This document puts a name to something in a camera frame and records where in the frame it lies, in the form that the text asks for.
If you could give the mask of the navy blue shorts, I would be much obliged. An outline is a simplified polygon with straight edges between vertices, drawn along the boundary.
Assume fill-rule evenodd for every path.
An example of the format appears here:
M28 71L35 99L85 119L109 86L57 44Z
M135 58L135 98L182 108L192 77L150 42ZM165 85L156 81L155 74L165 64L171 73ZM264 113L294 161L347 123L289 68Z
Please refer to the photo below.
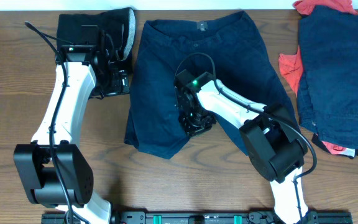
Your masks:
M144 24L131 82L126 144L172 158L188 142L179 123L176 72L216 72L229 89L252 101L280 103L295 114L265 43L249 15L236 12L210 21L155 20Z

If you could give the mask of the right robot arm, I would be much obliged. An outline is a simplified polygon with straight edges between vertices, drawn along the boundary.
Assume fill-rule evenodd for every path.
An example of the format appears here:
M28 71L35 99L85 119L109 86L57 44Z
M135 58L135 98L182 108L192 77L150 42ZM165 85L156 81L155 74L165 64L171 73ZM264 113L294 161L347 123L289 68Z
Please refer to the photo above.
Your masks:
M179 122L190 138L221 117L239 130L251 164L270 182L274 212L283 223L304 223L308 207L299 177L307 146L281 105L266 106L228 89L209 72L183 70L174 76Z

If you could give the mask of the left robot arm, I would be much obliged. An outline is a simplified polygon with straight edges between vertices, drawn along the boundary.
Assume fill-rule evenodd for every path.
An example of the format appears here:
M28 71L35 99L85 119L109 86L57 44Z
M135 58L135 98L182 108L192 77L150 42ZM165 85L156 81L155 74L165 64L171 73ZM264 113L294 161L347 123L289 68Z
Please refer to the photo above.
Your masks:
M55 208L48 223L119 223L111 202L94 191L94 175L79 149L90 99L129 93L128 74L113 63L112 38L97 25L82 25L80 40L64 40L55 53L56 79L45 116L13 160L30 203Z

